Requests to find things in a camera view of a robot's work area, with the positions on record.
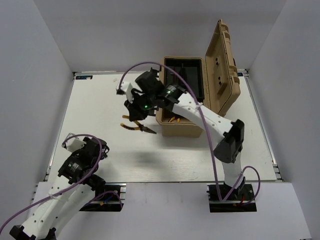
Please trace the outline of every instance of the tool case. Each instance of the tool case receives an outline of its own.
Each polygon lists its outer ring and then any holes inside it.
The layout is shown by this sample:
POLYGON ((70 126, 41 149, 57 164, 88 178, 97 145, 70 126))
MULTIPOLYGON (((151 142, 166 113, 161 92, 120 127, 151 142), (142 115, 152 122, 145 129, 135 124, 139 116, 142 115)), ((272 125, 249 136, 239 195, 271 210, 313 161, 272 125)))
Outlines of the tool case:
MULTIPOLYGON (((240 81, 233 58, 228 26, 220 19, 214 30, 205 58, 165 56, 162 64, 178 72, 190 85, 197 100, 224 117, 240 95, 240 81)), ((174 75, 162 68, 159 80, 164 84, 182 84, 174 75)), ((163 136, 198 138, 202 129, 180 117, 180 122, 169 122, 175 114, 166 109, 156 112, 156 121, 163 136)))

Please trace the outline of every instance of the gray wall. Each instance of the gray wall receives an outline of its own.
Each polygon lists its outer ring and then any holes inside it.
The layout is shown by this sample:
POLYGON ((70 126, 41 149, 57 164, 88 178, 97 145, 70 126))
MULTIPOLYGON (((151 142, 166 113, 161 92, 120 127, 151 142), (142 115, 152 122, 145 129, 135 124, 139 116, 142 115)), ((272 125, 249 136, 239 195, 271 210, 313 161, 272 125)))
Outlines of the gray wall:
POLYGON ((252 65, 286 0, 34 0, 73 71, 124 71, 164 56, 203 57, 217 21, 238 67, 252 65))
POLYGON ((312 239, 320 239, 320 1, 289 0, 250 80, 280 172, 293 184, 312 239))
MULTIPOLYGON (((32 0, 0 1, 0 225, 30 204, 57 136, 72 72, 32 0)), ((9 238, 13 220, 0 239, 9 238)))

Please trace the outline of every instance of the tan case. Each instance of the tan case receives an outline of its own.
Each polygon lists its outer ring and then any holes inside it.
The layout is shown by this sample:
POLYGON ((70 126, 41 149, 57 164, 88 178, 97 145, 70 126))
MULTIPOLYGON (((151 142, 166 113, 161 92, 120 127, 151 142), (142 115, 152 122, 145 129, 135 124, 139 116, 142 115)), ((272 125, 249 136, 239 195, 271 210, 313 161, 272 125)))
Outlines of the tan case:
MULTIPOLYGON (((166 59, 197 59, 201 60, 202 78, 204 88, 203 105, 220 116, 225 116, 231 105, 240 95, 240 81, 237 67, 231 51, 230 34, 228 26, 220 19, 215 27, 211 42, 205 54, 201 57, 166 56, 166 59)), ((159 80, 163 83, 165 70, 159 73, 159 80)), ((163 136, 182 136, 198 138, 202 129, 182 118, 180 122, 169 122, 170 116, 166 109, 156 112, 155 119, 162 126, 163 136)))

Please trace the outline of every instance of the white floor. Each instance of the white floor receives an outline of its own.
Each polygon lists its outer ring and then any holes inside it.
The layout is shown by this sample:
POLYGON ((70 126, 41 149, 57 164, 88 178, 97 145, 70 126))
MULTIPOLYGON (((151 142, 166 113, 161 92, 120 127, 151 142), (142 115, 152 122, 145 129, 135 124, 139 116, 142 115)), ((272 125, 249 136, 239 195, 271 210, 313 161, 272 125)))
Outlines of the white floor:
MULTIPOLYGON (((52 183, 40 182, 35 201, 52 183)), ((128 183, 121 212, 78 212, 58 240, 311 238, 291 183, 262 183, 257 212, 210 213, 205 183, 128 183)))
MULTIPOLYGON (((134 81, 140 73, 130 73, 125 81, 134 81)), ((68 135, 92 134, 105 140, 110 147, 108 158, 99 164, 97 174, 109 183, 128 182, 212 182, 212 161, 205 134, 200 138, 163 137, 154 117, 145 125, 159 134, 129 131, 120 126, 128 114, 125 96, 116 95, 116 86, 122 74, 94 75, 92 79, 75 80, 67 107, 58 145, 49 175, 53 182, 57 172, 70 153, 61 147, 68 135)), ((226 118, 245 123, 242 167, 254 166, 263 181, 276 180, 272 157, 244 77, 240 77, 241 94, 226 118)), ((217 162, 218 179, 223 181, 222 165, 217 162)), ((247 181, 256 174, 245 172, 247 181)))

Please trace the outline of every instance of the case lid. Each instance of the case lid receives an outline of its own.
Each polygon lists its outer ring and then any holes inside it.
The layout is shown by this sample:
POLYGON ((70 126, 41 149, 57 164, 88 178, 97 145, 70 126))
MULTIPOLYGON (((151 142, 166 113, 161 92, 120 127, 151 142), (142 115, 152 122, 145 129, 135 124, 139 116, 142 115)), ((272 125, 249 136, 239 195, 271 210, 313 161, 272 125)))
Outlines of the case lid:
POLYGON ((205 72, 207 104, 212 111, 224 116, 240 95, 240 81, 231 51, 229 29, 221 19, 205 54, 205 72))

